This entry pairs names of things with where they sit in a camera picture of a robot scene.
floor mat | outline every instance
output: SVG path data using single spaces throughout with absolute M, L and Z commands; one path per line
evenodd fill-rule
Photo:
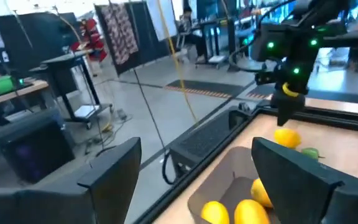
M 222 83 L 210 83 L 184 80 L 185 91 L 187 93 L 196 93 L 200 95 L 214 96 L 220 98 L 230 98 L 244 91 L 243 86 L 229 85 Z M 180 80 L 169 83 L 164 87 L 168 90 L 181 91 Z
M 247 94 L 248 98 L 263 100 L 274 92 L 273 85 L 262 85 L 253 89 Z M 307 95 L 308 98 L 321 100 L 334 100 L 350 103 L 358 103 L 358 94 L 353 93 L 338 93 L 332 91 L 310 90 Z

gray floor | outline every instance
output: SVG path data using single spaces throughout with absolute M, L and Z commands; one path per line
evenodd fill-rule
M 185 64 L 181 65 L 181 69 L 186 80 L 242 86 L 247 86 L 254 80 L 254 76 L 249 73 L 227 73 L 227 67 L 216 70 L 214 67 L 200 66 L 196 68 L 194 65 Z M 142 141 L 142 162 L 148 163 L 139 174 L 135 194 L 127 215 L 126 223 L 132 223 L 170 187 L 162 179 L 161 155 L 155 157 L 154 160 L 150 160 L 163 146 L 158 138 L 152 117 L 141 95 L 140 88 L 138 85 L 133 84 L 137 81 L 135 73 L 129 71 L 123 73 L 118 78 L 113 67 L 108 62 L 103 63 L 102 71 L 98 77 L 93 78 L 100 100 L 103 103 L 112 103 L 115 110 L 123 109 L 129 117 L 132 118 L 123 124 L 122 128 L 119 129 L 115 138 L 108 146 L 120 144 L 134 136 L 140 137 Z M 163 58 L 146 67 L 137 68 L 136 72 L 140 82 L 143 84 L 142 87 L 157 123 L 158 130 L 160 131 L 163 144 L 167 145 L 195 123 L 186 105 L 183 94 L 162 88 L 164 85 L 178 79 L 175 64 L 171 58 Z M 89 94 L 82 77 L 76 74 L 75 78 L 78 80 L 80 90 L 70 97 L 74 109 L 83 103 L 90 102 Z M 311 89 L 316 90 L 358 93 L 358 74 L 335 69 L 330 71 L 324 68 L 321 69 L 319 73 L 312 74 L 309 86 Z M 217 113 L 212 114 L 211 119 L 221 111 L 230 106 L 236 106 L 242 101 L 245 101 L 251 108 L 254 108 L 257 104 L 256 101 L 241 100 L 245 99 L 246 94 L 254 87 L 255 85 L 251 85 L 248 89 L 244 90 L 236 100 L 232 101 L 196 94 L 188 94 L 188 98 L 198 120 L 210 114 L 210 112 L 214 111 L 214 109 L 221 104 L 226 103 Z M 61 103 L 59 105 L 62 114 L 65 116 L 65 109 Z M 116 116 L 117 114 L 113 114 L 112 123 L 114 131 L 117 131 L 120 127 Z M 85 144 L 81 143 L 92 136 L 97 136 L 99 126 L 102 128 L 109 122 L 109 117 L 110 115 L 107 110 L 101 113 L 98 122 L 94 123 L 91 130 L 86 130 L 83 124 L 68 124 L 75 141 L 79 144 L 75 149 L 77 157 L 83 158 L 84 156 Z M 88 150 L 91 151 L 91 153 L 95 153 L 101 150 L 101 146 L 92 146 Z M 3 159 L 0 159 L 0 173 L 4 173 L 6 180 L 9 180 L 13 185 L 21 184 L 20 182 L 17 183 L 17 179 L 12 177 L 14 174 L 9 171 L 9 167 L 4 163 Z M 174 178 L 173 167 L 170 161 L 168 163 L 168 176 L 171 177 L 171 179 Z M 0 187 L 6 186 L 6 181 L 0 181 Z

lemon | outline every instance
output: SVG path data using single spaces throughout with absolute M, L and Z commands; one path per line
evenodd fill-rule
M 201 217 L 212 224 L 230 224 L 226 207 L 217 201 L 206 203 L 201 210 Z
M 273 208 L 272 202 L 270 201 L 270 198 L 267 195 L 265 187 L 259 178 L 254 180 L 254 183 L 252 184 L 251 196 L 255 201 L 259 202 L 261 205 L 268 208 Z
M 263 206 L 254 200 L 241 201 L 234 211 L 234 224 L 269 224 Z
M 301 136 L 291 129 L 278 129 L 274 132 L 274 140 L 280 144 L 291 149 L 296 148 L 301 144 Z

